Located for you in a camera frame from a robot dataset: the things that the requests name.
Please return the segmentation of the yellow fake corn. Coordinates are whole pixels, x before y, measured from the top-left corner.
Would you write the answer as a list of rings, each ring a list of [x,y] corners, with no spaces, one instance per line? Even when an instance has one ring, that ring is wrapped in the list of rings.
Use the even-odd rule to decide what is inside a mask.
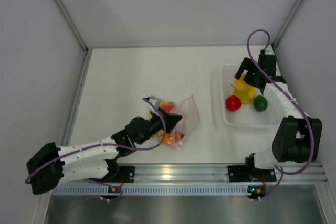
[[[254,99],[256,96],[255,88],[253,86],[247,85],[246,92],[250,99]]]

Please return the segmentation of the orange yellow fake peach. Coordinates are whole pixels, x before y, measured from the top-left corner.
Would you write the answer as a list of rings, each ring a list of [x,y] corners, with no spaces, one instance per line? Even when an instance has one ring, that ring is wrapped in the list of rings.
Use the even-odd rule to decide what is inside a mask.
[[[236,90],[238,91],[247,91],[248,89],[248,84],[243,79],[235,79],[233,86]]]

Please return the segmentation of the clear zip top bag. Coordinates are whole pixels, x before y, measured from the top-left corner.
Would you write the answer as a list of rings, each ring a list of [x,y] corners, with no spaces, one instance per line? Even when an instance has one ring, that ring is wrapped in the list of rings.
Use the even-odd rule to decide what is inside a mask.
[[[194,95],[191,95],[178,103],[172,101],[168,102],[175,106],[169,113],[183,116],[182,120],[179,121],[177,126],[170,132],[175,137],[175,144],[166,145],[171,148],[177,148],[184,144],[190,135],[197,129],[200,124],[200,114]]]

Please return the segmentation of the orange fake mango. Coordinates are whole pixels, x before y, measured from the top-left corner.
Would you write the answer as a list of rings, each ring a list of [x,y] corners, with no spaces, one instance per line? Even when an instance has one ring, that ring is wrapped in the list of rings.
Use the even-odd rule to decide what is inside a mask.
[[[173,145],[173,144],[175,144],[175,137],[171,133],[167,133],[165,135],[165,138],[163,138],[163,136],[160,136],[160,140],[163,141],[163,144],[165,144],[165,145]]]

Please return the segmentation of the yellow fake starfruit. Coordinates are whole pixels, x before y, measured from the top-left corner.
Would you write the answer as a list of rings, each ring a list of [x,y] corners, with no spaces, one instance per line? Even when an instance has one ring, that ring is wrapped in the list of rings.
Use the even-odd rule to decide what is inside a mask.
[[[234,90],[233,95],[240,98],[242,104],[250,104],[253,99],[250,99],[246,91]]]

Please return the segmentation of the green fake lime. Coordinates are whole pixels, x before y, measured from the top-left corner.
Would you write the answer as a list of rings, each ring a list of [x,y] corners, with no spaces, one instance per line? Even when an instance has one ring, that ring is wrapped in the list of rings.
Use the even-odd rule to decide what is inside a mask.
[[[264,96],[258,95],[253,100],[253,106],[256,111],[263,112],[268,108],[268,101]]]

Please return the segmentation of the red fake apple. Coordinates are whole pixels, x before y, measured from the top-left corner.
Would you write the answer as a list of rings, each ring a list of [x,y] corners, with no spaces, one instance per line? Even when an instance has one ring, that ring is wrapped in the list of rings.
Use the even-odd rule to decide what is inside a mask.
[[[226,99],[225,106],[228,111],[235,112],[242,107],[242,102],[239,97],[231,95]]]

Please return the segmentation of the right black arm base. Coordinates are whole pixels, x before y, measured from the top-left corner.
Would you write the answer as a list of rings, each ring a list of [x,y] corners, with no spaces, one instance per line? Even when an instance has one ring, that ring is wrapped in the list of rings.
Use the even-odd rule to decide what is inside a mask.
[[[273,169],[249,168],[245,165],[228,166],[229,181],[238,182],[276,182],[276,175]]]

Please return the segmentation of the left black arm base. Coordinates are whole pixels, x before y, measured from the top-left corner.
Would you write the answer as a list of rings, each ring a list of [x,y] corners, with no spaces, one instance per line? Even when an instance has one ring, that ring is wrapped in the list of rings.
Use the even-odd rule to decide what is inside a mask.
[[[107,174],[102,178],[89,178],[90,180],[100,183],[133,183],[134,182],[134,166],[117,166],[107,168]]]

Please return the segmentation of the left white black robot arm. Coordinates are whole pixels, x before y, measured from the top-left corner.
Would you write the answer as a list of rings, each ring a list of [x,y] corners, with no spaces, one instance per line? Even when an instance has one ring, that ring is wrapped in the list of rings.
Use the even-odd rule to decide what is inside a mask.
[[[26,164],[25,180],[35,195],[44,194],[58,185],[92,179],[99,183],[117,179],[117,159],[126,157],[159,131],[171,132],[182,116],[160,110],[150,119],[133,118],[125,128],[103,140],[77,146],[45,144]]]

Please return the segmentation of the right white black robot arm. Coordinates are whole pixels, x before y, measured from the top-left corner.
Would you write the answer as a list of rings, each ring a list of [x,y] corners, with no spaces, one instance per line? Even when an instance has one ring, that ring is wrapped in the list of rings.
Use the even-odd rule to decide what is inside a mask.
[[[303,163],[305,170],[318,156],[322,122],[299,108],[284,77],[276,74],[276,63],[276,55],[261,50],[257,61],[245,57],[234,75],[257,88],[281,119],[271,147],[249,156],[253,162],[245,167],[245,174],[250,180],[284,162]]]

